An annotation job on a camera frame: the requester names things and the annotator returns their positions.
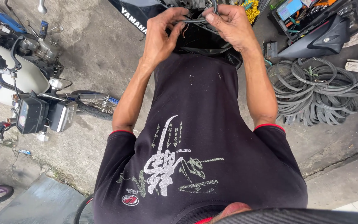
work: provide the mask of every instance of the black toolbox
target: black toolbox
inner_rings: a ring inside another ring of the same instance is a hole
[[[349,33],[352,35],[358,33],[358,0],[337,0],[331,6],[328,6],[322,11],[314,13],[313,15],[305,17],[297,28],[297,33],[288,32],[284,21],[277,14],[277,9],[268,13],[267,17],[274,24],[280,35],[286,35],[290,42],[295,42],[298,38],[311,32],[314,28],[321,25],[332,15],[336,13],[342,17],[350,19]]]

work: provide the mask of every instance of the white fuel tank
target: white fuel tank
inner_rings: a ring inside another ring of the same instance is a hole
[[[10,51],[0,46],[0,55],[6,60],[8,68],[13,68],[15,62],[10,56]],[[42,72],[33,63],[26,59],[16,56],[22,64],[22,69],[17,72],[16,86],[25,93],[33,90],[35,93],[45,93],[49,89],[49,82]],[[13,85],[13,79],[8,74],[3,74],[2,78],[8,84]],[[0,87],[0,102],[12,106],[12,95],[14,91]]]

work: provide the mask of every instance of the man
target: man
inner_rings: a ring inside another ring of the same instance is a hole
[[[203,15],[244,58],[251,131],[241,118],[234,66],[172,54],[185,8],[147,22],[144,53],[112,117],[97,176],[97,224],[214,223],[260,208],[305,208],[307,189],[284,129],[262,51],[245,10],[219,5]],[[170,28],[170,37],[165,32]],[[148,80],[156,89],[146,125],[137,121]]]

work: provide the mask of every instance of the black t-shirt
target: black t-shirt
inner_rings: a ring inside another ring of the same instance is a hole
[[[251,131],[241,118],[232,65],[172,54],[154,77],[139,137],[115,131],[107,139],[93,198],[96,224],[193,224],[233,202],[306,207],[285,131]]]

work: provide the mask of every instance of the toolbox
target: toolbox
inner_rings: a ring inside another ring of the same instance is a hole
[[[311,32],[313,29],[321,25],[324,21],[336,13],[343,18],[350,19],[349,33],[351,36],[358,33],[358,0],[336,0],[330,6],[312,5],[310,8],[304,6],[307,11],[304,18],[300,21],[297,21],[298,25],[295,24],[295,19],[292,17],[286,19],[286,21],[283,21],[277,12],[277,10],[287,2],[288,1],[282,2],[279,6],[270,11],[267,17],[274,24],[280,35],[288,36],[290,39],[289,43],[295,42],[297,39]],[[287,24],[290,24],[288,22],[289,20],[291,20],[291,23],[294,23],[287,27],[286,22]]]

